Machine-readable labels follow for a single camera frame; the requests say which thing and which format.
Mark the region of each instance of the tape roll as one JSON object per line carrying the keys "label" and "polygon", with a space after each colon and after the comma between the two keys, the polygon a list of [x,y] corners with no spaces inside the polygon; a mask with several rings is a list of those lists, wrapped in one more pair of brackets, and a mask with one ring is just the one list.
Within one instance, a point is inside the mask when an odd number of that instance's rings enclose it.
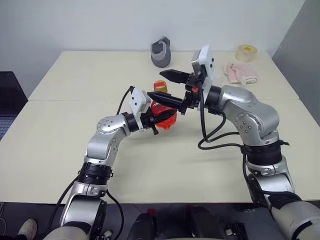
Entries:
{"label": "tape roll", "polygon": [[240,45],[235,53],[235,58],[241,62],[248,63],[255,58],[257,51],[258,50],[254,46]]}

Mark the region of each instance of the white wall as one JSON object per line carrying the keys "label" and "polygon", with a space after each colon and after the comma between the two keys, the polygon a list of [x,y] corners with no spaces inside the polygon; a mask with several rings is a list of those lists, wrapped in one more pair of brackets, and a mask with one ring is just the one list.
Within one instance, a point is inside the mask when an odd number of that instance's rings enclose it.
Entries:
{"label": "white wall", "polygon": [[0,71],[29,96],[62,50],[234,50],[272,56],[304,0],[0,0]]}

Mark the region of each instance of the laptop keyboard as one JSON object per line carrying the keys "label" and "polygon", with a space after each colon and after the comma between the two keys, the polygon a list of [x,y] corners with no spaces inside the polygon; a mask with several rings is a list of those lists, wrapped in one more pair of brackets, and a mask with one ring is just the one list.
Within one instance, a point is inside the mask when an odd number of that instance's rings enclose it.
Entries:
{"label": "laptop keyboard", "polygon": [[13,120],[0,119],[0,140],[4,137],[12,123]]}

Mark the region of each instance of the laptop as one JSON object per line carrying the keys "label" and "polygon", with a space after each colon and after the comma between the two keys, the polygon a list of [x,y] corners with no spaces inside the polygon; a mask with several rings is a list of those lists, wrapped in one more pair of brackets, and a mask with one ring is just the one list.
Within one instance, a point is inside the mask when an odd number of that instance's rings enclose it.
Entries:
{"label": "laptop", "polygon": [[12,71],[0,71],[0,140],[28,99]]}

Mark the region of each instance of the gray wall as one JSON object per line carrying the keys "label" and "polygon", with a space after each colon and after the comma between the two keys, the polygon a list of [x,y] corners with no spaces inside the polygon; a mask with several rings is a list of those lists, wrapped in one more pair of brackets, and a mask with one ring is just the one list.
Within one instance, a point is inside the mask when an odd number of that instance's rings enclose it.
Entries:
{"label": "gray wall", "polygon": [[304,2],[272,59],[320,125],[320,0]]}
{"label": "gray wall", "polygon": [[29,96],[63,50],[144,50],[162,35],[172,50],[272,56],[305,0],[0,0],[0,71]]}

